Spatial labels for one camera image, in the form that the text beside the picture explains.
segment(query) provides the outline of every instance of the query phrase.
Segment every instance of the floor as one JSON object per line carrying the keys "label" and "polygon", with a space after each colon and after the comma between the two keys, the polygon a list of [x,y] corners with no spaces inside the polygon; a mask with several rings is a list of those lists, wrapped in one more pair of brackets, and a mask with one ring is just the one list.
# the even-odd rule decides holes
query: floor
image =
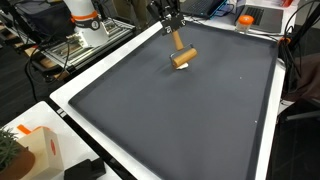
{"label": "floor", "polygon": [[[303,55],[320,53],[320,30],[311,29],[301,41]],[[23,68],[27,58],[16,54],[12,48],[0,49],[0,126],[35,104],[31,87]],[[39,100],[49,101],[49,94],[62,86],[36,85]],[[319,109],[301,101],[287,109],[282,117]],[[305,119],[278,124],[276,127],[268,179],[270,180],[319,180],[320,179],[320,120]]]}

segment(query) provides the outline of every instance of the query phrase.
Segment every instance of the wooden block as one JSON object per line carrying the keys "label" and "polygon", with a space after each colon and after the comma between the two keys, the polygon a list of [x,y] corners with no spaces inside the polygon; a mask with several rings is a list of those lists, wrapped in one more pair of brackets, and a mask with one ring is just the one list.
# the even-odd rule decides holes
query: wooden block
{"label": "wooden block", "polygon": [[45,128],[39,128],[17,140],[29,147],[36,160],[31,171],[22,180],[51,179],[64,170],[57,135]]}

